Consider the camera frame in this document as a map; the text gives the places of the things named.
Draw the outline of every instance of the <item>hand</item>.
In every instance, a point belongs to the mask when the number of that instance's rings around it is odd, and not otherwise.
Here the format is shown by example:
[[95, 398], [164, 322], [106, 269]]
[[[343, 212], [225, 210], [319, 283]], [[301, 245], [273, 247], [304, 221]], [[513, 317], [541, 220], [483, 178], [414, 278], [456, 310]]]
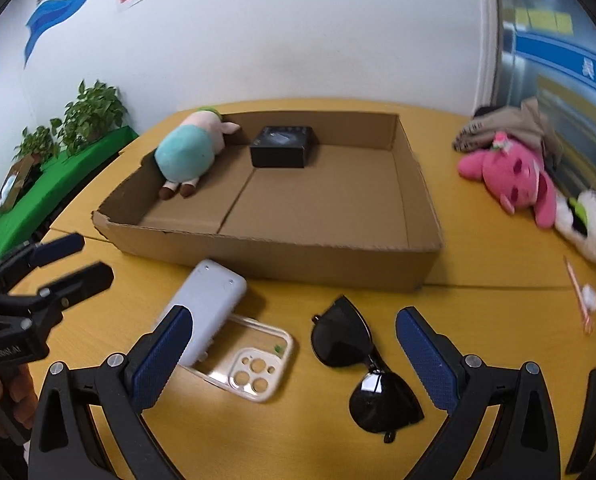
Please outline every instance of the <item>hand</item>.
[[[16, 403], [14, 409], [15, 419], [27, 430], [30, 430], [33, 426], [35, 410], [38, 407], [38, 396], [33, 389], [33, 378], [29, 372], [29, 366], [25, 364], [20, 365], [19, 368], [20, 373], [8, 385], [8, 391]], [[0, 399], [3, 391], [2, 382], [0, 381]], [[3, 438], [8, 437], [2, 426], [0, 426], [0, 436]]]

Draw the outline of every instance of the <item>teal plush toy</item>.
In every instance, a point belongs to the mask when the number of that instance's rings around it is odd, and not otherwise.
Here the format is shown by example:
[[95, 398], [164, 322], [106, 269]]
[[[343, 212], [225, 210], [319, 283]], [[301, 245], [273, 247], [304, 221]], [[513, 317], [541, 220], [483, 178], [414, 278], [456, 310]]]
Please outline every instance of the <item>teal plush toy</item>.
[[223, 123], [213, 108], [199, 108], [189, 115], [156, 148], [156, 164], [167, 180], [158, 196], [169, 200], [178, 188], [183, 198], [193, 195], [200, 177], [224, 150], [223, 135], [239, 128], [235, 123]]

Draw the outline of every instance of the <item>clear phone case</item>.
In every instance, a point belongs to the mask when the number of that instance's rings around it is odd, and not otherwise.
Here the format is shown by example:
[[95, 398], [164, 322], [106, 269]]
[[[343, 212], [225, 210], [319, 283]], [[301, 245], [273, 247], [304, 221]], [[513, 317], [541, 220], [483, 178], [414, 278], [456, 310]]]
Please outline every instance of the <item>clear phone case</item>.
[[231, 314], [204, 358], [184, 367], [205, 381], [254, 402], [277, 390], [293, 351], [293, 339], [279, 328]]

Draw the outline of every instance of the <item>potted plant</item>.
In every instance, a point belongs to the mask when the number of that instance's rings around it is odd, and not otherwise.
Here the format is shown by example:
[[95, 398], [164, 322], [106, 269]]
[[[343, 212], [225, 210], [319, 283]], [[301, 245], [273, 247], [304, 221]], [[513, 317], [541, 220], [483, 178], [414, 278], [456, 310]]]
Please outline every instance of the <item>potted plant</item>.
[[105, 136], [114, 126], [122, 126], [126, 111], [116, 88], [99, 80], [87, 88], [82, 80], [78, 99], [66, 104], [64, 123], [58, 138], [68, 154], [74, 155]]
[[51, 130], [46, 126], [38, 126], [36, 130], [31, 133], [28, 128], [22, 130], [22, 142], [16, 146], [16, 159], [21, 159], [27, 155], [33, 157], [35, 164], [41, 164], [49, 160], [52, 156], [57, 156], [60, 153], [60, 146], [53, 140], [53, 134], [56, 133], [56, 127], [60, 121], [59, 119], [51, 120]]

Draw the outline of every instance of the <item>yellow table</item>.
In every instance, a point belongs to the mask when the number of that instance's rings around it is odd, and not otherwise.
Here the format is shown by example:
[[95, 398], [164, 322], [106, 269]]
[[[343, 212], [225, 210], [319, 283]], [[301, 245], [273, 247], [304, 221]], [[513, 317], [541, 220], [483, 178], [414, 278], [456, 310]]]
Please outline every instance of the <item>yellow table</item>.
[[[46, 239], [59, 235], [50, 231]], [[49, 337], [49, 359], [31, 364], [38, 390], [51, 362], [86, 367], [113, 352], [128, 351], [151, 329], [188, 274], [187, 268], [125, 255], [110, 243], [89, 239], [82, 253], [37, 269], [16, 292], [35, 292], [60, 274], [96, 260], [113, 267], [113, 286], [65, 312]], [[181, 368], [174, 372], [145, 419], [187, 478], [403, 478], [444, 420], [395, 338], [396, 313], [409, 304], [460, 351], [476, 353], [488, 364], [539, 363], [556, 415], [564, 470], [580, 423], [587, 375], [596, 366], [596, 330], [589, 338], [583, 336], [570, 290], [425, 286], [417, 294], [388, 294], [280, 282], [249, 285], [236, 312], [287, 330], [298, 343], [296, 355], [283, 386], [265, 404], [219, 390]], [[348, 399], [363, 367], [327, 368], [310, 348], [311, 316], [341, 293], [363, 313], [385, 361], [411, 385], [425, 412], [424, 421], [401, 430], [391, 445], [360, 430], [348, 413]], [[95, 410], [95, 418], [116, 471], [121, 478], [131, 478], [100, 410]], [[494, 410], [488, 410], [457, 478], [470, 475], [493, 418]]]
[[[428, 284], [569, 288], [562, 263], [565, 254], [576, 271], [596, 276], [596, 266], [590, 266], [554, 230], [539, 230], [531, 212], [507, 216], [483, 184], [467, 182], [458, 176], [456, 165], [460, 154], [452, 151], [451, 142], [468, 118], [425, 108], [351, 100], [255, 101], [218, 108], [224, 114], [272, 109], [399, 114], [443, 229], [445, 248], [429, 274]], [[139, 167], [142, 157], [155, 149], [189, 112], [172, 115], [127, 146], [119, 158], [69, 204], [52, 227], [105, 240], [94, 228], [91, 212]]]

